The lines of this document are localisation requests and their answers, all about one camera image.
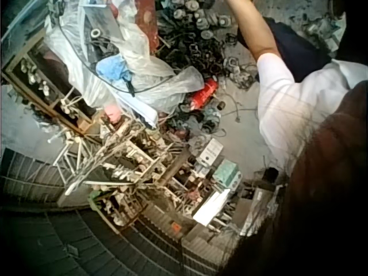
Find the black wire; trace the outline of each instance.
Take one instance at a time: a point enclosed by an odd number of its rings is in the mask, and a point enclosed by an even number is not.
[[[70,46],[71,46],[71,48],[73,49],[73,51],[74,51],[74,53],[76,54],[76,56],[78,57],[78,59],[80,60],[80,62],[82,62],[82,64],[93,74],[93,75],[95,75],[97,78],[99,78],[100,80],[102,80],[103,82],[105,82],[107,85],[109,85],[110,87],[112,87],[112,88],[114,88],[114,89],[116,89],[116,90],[118,90],[118,91],[120,91],[120,92],[124,92],[124,93],[127,93],[127,94],[130,94],[130,92],[129,91],[124,91],[124,90],[121,90],[121,89],[119,89],[119,88],[117,88],[117,87],[115,87],[115,86],[113,86],[111,83],[109,83],[109,82],[107,82],[106,80],[104,80],[104,79],[102,79],[99,75],[97,75],[94,71],[92,71],[91,70],[91,68],[79,57],[79,55],[78,55],[78,53],[76,52],[76,50],[75,50],[75,48],[74,48],[74,46],[73,46],[73,44],[72,44],[72,42],[69,40],[69,38],[67,37],[67,35],[64,33],[64,30],[63,30],[63,28],[60,26],[60,24],[59,24],[59,21],[56,23],[58,26],[59,26],[59,28],[60,28],[60,31],[62,32],[62,35],[66,38],[66,40],[68,41],[68,43],[70,44]],[[140,90],[140,91],[135,91],[135,94],[136,93],[142,93],[142,92],[146,92],[146,91],[149,91],[149,90],[151,90],[151,89],[153,89],[153,88],[156,88],[156,87],[158,87],[158,86],[160,86],[160,85],[162,85],[163,83],[165,83],[165,82],[167,82],[168,80],[170,80],[171,78],[173,78],[174,76],[170,76],[170,77],[168,77],[167,79],[165,79],[165,80],[163,80],[162,82],[160,82],[160,83],[158,83],[157,85],[154,85],[154,86],[152,86],[152,87],[150,87],[150,88],[146,88],[146,89],[143,89],[143,90]]]

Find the cable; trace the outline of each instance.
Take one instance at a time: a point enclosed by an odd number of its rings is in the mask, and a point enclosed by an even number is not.
[[[101,81],[103,81],[103,82],[105,82],[107,85],[109,85],[110,87],[112,87],[112,88],[114,88],[114,89],[116,89],[116,90],[118,90],[118,91],[120,91],[120,92],[123,92],[123,93],[128,93],[128,94],[130,94],[130,92],[129,91],[124,91],[124,90],[121,90],[121,89],[119,89],[119,88],[117,88],[117,87],[115,87],[115,86],[113,86],[111,83],[109,83],[109,82],[107,82],[106,80],[104,80],[104,79],[102,79],[102,78],[100,78],[100,76],[99,75],[97,75],[94,71],[92,71],[91,70],[91,68],[79,57],[79,55],[78,55],[78,53],[76,52],[76,50],[75,50],[75,48],[73,47],[73,44],[72,44],[72,42],[70,41],[70,39],[67,37],[67,35],[64,33],[64,30],[63,30],[63,28],[60,26],[60,23],[59,23],[60,21],[58,21],[56,24],[59,26],[59,28],[60,28],[60,31],[62,32],[62,35],[66,38],[66,40],[68,41],[68,43],[70,44],[70,46],[71,46],[71,48],[73,49],[73,51],[74,51],[74,53],[76,54],[76,56],[78,57],[78,59],[80,60],[80,62],[82,62],[82,64],[93,74],[93,75],[95,75],[97,78],[99,78]],[[169,76],[167,79],[165,79],[165,80],[163,80],[162,82],[160,82],[160,83],[158,83],[157,85],[154,85],[154,86],[152,86],[152,87],[150,87],[150,88],[146,88],[146,89],[143,89],[143,90],[140,90],[140,91],[135,91],[135,94],[136,93],[142,93],[142,92],[146,92],[146,91],[149,91],[149,90],[151,90],[151,89],[153,89],[153,88],[156,88],[156,87],[158,87],[158,86],[160,86],[160,85],[162,85],[163,83],[165,83],[165,82],[167,82],[168,80],[170,80],[171,78],[173,78],[174,76]]]
[[[257,111],[257,110],[258,110],[258,108],[241,108],[241,109],[233,110],[229,113],[225,113],[225,114],[221,115],[221,117],[230,115],[230,114],[235,113],[235,112],[237,113],[237,115],[239,115],[239,111]]]
[[[235,99],[234,99],[234,97],[233,96],[231,96],[230,94],[227,94],[227,93],[222,93],[223,95],[226,95],[226,96],[228,96],[228,97],[230,97],[231,98],[231,100],[234,102],[234,105],[235,105],[235,110],[233,111],[233,112],[236,112],[236,118],[235,118],[235,121],[236,122],[240,122],[240,116],[239,116],[239,108],[238,108],[238,106],[237,106],[237,102],[235,101]]]

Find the white plastic bag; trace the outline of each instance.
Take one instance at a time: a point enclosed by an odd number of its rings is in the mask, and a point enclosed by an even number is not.
[[[194,67],[175,75],[167,63],[150,56],[148,37],[135,24],[137,10],[134,0],[114,1],[119,11],[117,21],[122,39],[111,41],[133,73],[132,84],[137,92],[136,96],[132,97],[128,93],[123,80],[108,83],[98,77],[89,69],[86,47],[83,44],[85,13],[81,5],[85,3],[88,1],[66,2],[64,14],[60,18],[62,30],[59,26],[51,28],[50,20],[46,20],[44,41],[66,64],[69,82],[80,91],[88,105],[105,107],[117,101],[123,109],[132,108],[155,126],[158,121],[157,111],[171,113],[183,101],[184,93],[204,87],[203,78]]]

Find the blue cloth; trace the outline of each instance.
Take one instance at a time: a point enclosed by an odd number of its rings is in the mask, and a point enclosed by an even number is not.
[[[100,60],[96,65],[96,72],[110,82],[119,79],[132,80],[132,73],[127,68],[127,62],[119,54]]]

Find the corrugated metal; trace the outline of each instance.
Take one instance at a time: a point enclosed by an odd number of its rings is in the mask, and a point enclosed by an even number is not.
[[[144,218],[116,235],[91,210],[1,213],[0,228],[33,275],[215,275]],[[69,252],[74,248],[77,255]]]
[[[56,202],[64,190],[56,167],[10,149],[4,151],[0,181],[3,196],[18,202]]]

